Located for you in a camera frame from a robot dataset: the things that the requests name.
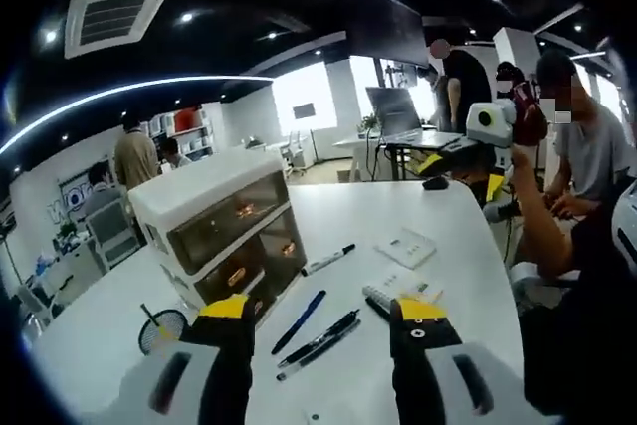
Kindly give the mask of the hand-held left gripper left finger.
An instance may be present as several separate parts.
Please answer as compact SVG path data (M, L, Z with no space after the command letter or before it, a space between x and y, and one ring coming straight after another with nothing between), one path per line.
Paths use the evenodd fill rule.
M253 383L254 301L233 295L200 310L180 339L123 379L118 424L243 424Z

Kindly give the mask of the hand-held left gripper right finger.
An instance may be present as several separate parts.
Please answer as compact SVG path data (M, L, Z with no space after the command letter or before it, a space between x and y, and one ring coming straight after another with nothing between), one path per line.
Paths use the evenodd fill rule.
M401 424L545 424L523 383L475 342L463 342L439 307L390 306L392 386Z

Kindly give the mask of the person's right hand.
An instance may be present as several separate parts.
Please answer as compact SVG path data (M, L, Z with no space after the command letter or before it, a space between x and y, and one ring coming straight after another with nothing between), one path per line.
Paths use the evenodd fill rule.
M514 173L532 171L535 167L537 146L524 146L514 143L511 146L511 157Z

